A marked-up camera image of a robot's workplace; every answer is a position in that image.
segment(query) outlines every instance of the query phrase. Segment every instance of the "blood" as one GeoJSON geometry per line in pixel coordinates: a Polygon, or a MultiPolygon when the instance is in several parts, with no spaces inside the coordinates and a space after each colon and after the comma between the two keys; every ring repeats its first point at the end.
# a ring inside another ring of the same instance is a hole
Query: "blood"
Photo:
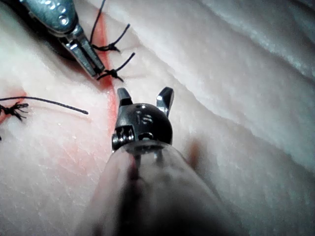
{"type": "MultiPolygon", "coordinates": [[[[107,45],[108,42],[106,38],[105,16],[103,13],[101,14],[99,21],[96,25],[94,36],[95,40],[98,41],[100,45],[107,45]]],[[[108,59],[108,52],[100,52],[99,57],[104,63],[105,67],[110,70],[111,67],[108,59]]],[[[113,78],[111,76],[105,77],[101,80],[101,87],[109,91],[107,106],[108,107],[107,125],[109,126],[110,134],[114,131],[117,116],[116,95],[112,80],[113,78]]]]}
{"type": "MultiPolygon", "coordinates": [[[[96,25],[94,31],[94,39],[93,42],[97,45],[107,45],[106,38],[106,25],[105,25],[105,17],[102,13],[98,23],[96,25]]],[[[110,61],[108,58],[108,52],[100,52],[97,51],[99,58],[102,60],[106,69],[111,69],[110,61]]],[[[98,147],[94,148],[94,153],[88,154],[83,149],[80,149],[77,146],[77,143],[70,142],[64,144],[64,152],[61,155],[62,158],[59,158],[59,171],[62,173],[63,179],[67,182],[67,184],[71,184],[72,186],[80,183],[79,176],[84,178],[84,176],[89,175],[91,172],[95,172],[96,168],[98,168],[97,158],[95,155],[97,153],[107,153],[110,154],[110,149],[104,149],[104,147],[111,147],[111,134],[114,131],[116,116],[117,116],[117,106],[116,106],[116,95],[114,86],[112,83],[113,78],[111,76],[104,77],[100,80],[100,89],[103,92],[108,92],[108,100],[107,100],[107,125],[109,127],[109,133],[104,136],[104,143],[98,144],[98,147]]],[[[104,162],[107,161],[109,156],[104,158],[104,162]]]]}

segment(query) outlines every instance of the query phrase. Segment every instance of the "red blood stain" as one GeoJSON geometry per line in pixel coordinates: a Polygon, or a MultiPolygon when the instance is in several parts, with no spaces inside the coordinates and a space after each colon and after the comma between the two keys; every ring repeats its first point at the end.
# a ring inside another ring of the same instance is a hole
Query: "red blood stain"
{"type": "MultiPolygon", "coordinates": [[[[96,45],[107,45],[107,38],[106,38],[106,25],[105,25],[105,17],[102,13],[98,23],[95,28],[94,32],[94,38],[95,38],[95,44],[96,45]]],[[[111,69],[109,58],[108,58],[108,52],[99,52],[99,58],[104,63],[106,69],[111,69]]],[[[109,91],[108,94],[108,120],[107,125],[109,127],[110,133],[113,132],[115,128],[115,122],[116,122],[116,115],[117,115],[117,106],[116,106],[116,95],[114,86],[112,83],[112,77],[108,76],[101,79],[101,89],[109,91]]]]}
{"type": "MultiPolygon", "coordinates": [[[[12,97],[22,97],[22,96],[26,96],[26,92],[23,91],[21,93],[15,93],[12,97]]],[[[16,102],[22,102],[24,99],[16,99],[16,100],[9,100],[9,104],[8,105],[3,105],[4,107],[11,107],[13,106],[16,102]]],[[[0,115],[0,124],[2,124],[4,122],[4,120],[9,117],[11,115],[5,115],[4,112],[1,112],[0,115]]]]}
{"type": "MultiPolygon", "coordinates": [[[[106,27],[104,15],[101,14],[98,23],[94,31],[93,43],[96,45],[107,45],[106,38],[106,27]]],[[[110,69],[110,62],[108,58],[108,52],[97,51],[100,59],[105,65],[106,69],[110,69]]],[[[116,96],[115,90],[112,83],[112,77],[108,76],[102,78],[100,81],[100,88],[102,91],[108,92],[108,115],[107,115],[107,125],[109,127],[109,133],[105,140],[106,146],[111,142],[111,133],[114,131],[117,107],[116,107],[116,96]]],[[[102,153],[102,150],[94,150],[95,153],[102,153]]],[[[95,161],[94,154],[88,154],[83,149],[78,148],[75,142],[65,145],[65,150],[63,158],[58,160],[59,168],[62,169],[63,178],[66,182],[74,185],[79,183],[79,176],[87,176],[89,173],[93,172],[97,168],[97,162],[95,161]]]]}

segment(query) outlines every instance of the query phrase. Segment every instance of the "black suture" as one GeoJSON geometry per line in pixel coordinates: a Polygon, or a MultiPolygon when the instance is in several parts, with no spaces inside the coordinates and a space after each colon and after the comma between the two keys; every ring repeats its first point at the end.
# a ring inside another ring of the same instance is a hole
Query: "black suture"
{"type": "MultiPolygon", "coordinates": [[[[94,31],[95,31],[97,22],[98,22],[98,20],[99,20],[99,17],[100,17],[100,15],[101,15],[101,13],[102,13],[102,9],[103,9],[103,7],[104,7],[104,4],[105,4],[105,0],[102,1],[102,4],[101,4],[101,6],[100,6],[100,8],[99,8],[99,11],[98,11],[96,20],[95,20],[94,25],[93,25],[93,28],[92,28],[91,37],[90,37],[90,43],[91,43],[91,44],[92,44],[92,40],[93,40],[93,36],[94,36],[94,31]]],[[[117,39],[115,42],[110,43],[110,44],[108,44],[108,45],[106,45],[106,46],[101,46],[101,47],[99,47],[99,46],[97,46],[97,45],[95,45],[95,44],[92,44],[93,48],[95,48],[95,49],[97,49],[97,50],[99,50],[99,51],[102,51],[102,52],[106,52],[106,51],[117,51],[117,52],[120,53],[120,50],[115,46],[115,44],[118,43],[118,42],[121,40],[121,38],[122,38],[122,37],[124,36],[124,34],[127,32],[127,30],[128,30],[129,27],[130,27],[130,24],[128,24],[128,25],[126,26],[124,32],[118,37],[118,39],[117,39]]]]}
{"type": "Polygon", "coordinates": [[[76,112],[81,112],[81,113],[86,114],[86,115],[89,114],[87,111],[81,110],[79,108],[75,108],[75,107],[68,106],[66,104],[60,103],[60,102],[50,101],[50,100],[39,98],[39,97],[28,97],[28,96],[7,97],[7,98],[0,98],[0,101],[13,100],[13,99],[32,99],[32,100],[37,100],[37,101],[41,101],[41,102],[47,102],[47,103],[51,103],[51,104],[54,104],[54,105],[57,105],[57,106],[68,108],[68,109],[74,110],[76,112]]]}
{"type": "Polygon", "coordinates": [[[97,78],[97,80],[100,80],[103,77],[111,75],[113,78],[119,79],[120,81],[124,82],[124,80],[121,77],[118,76],[117,72],[120,71],[122,68],[124,68],[124,66],[126,66],[128,64],[128,62],[133,58],[134,55],[135,55],[135,53],[132,53],[130,55],[130,57],[124,62],[124,64],[122,64],[117,69],[105,70],[105,74],[99,76],[97,78]]]}
{"type": "Polygon", "coordinates": [[[94,25],[93,25],[93,28],[92,28],[92,32],[91,32],[91,37],[90,37],[90,43],[92,43],[94,31],[95,31],[95,28],[96,28],[96,24],[98,22],[98,19],[99,19],[100,15],[102,14],[102,9],[104,7],[104,4],[105,4],[105,0],[102,1],[102,4],[100,6],[100,9],[99,9],[97,17],[96,17],[96,20],[94,22],[94,25]]]}
{"type": "Polygon", "coordinates": [[[124,36],[124,34],[127,32],[128,28],[130,27],[130,24],[128,24],[124,30],[124,32],[118,37],[118,39],[113,42],[113,43],[110,43],[108,44],[107,46],[102,46],[102,47],[98,47],[96,46],[95,44],[92,44],[93,48],[99,50],[99,51],[102,51],[102,52],[106,52],[106,51],[117,51],[120,53],[120,50],[115,46],[116,43],[118,43],[121,38],[124,36]]]}
{"type": "MultiPolygon", "coordinates": [[[[47,102],[47,103],[51,103],[57,106],[61,106],[64,108],[68,108],[77,112],[81,112],[83,114],[89,114],[87,111],[72,107],[72,106],[68,106],[59,102],[55,102],[55,101],[50,101],[47,99],[43,99],[43,98],[38,98],[38,97],[28,97],[28,96],[20,96],[20,97],[7,97],[7,98],[1,98],[0,101],[6,101],[6,100],[13,100],[13,99],[32,99],[32,100],[37,100],[37,101],[41,101],[41,102],[47,102]]],[[[22,121],[22,118],[25,118],[24,116],[22,116],[21,114],[19,114],[16,110],[23,112],[23,113],[28,113],[26,111],[21,110],[22,108],[26,108],[28,107],[28,103],[20,103],[20,102],[16,102],[13,106],[11,107],[4,107],[0,104],[0,115],[1,112],[3,111],[6,115],[10,114],[12,116],[15,116],[17,119],[19,119],[20,121],[22,121]]]]}

